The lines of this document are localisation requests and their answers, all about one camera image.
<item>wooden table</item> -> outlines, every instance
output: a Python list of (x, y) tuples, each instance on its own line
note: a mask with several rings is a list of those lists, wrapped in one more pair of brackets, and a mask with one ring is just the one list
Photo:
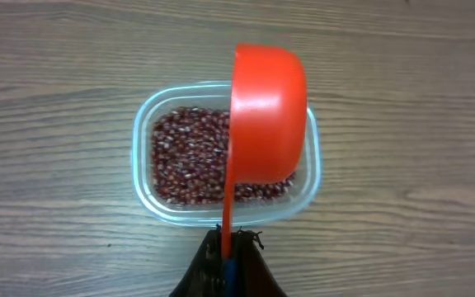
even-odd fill
[(268, 224), (291, 296), (475, 296), (475, 0), (0, 0), (0, 296), (163, 296), (206, 229), (134, 197), (141, 103), (303, 60), (322, 186)]

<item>food container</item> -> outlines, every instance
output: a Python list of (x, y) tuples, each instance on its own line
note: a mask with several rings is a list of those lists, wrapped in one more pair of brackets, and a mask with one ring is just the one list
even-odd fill
[[(153, 189), (154, 168), (149, 150), (153, 125), (161, 116), (181, 106), (227, 111), (230, 107), (230, 90), (231, 82), (227, 81), (197, 82), (169, 87), (151, 96), (137, 112), (131, 152), (134, 191), (143, 205), (159, 219), (184, 226), (213, 227), (221, 223), (223, 203), (171, 205), (158, 196)], [(233, 226), (262, 224), (295, 214), (315, 196), (320, 185), (321, 170), (317, 121), (313, 110), (308, 107), (305, 142), (296, 168), (294, 185), (275, 200), (235, 203)]]

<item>red bean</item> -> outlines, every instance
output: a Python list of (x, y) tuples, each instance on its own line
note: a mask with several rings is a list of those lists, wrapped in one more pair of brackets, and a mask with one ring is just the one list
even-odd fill
[[(153, 126), (153, 185), (167, 203), (204, 205), (224, 197), (228, 111), (180, 107)], [(234, 200), (274, 200), (293, 185), (294, 173), (271, 185), (238, 184)]]

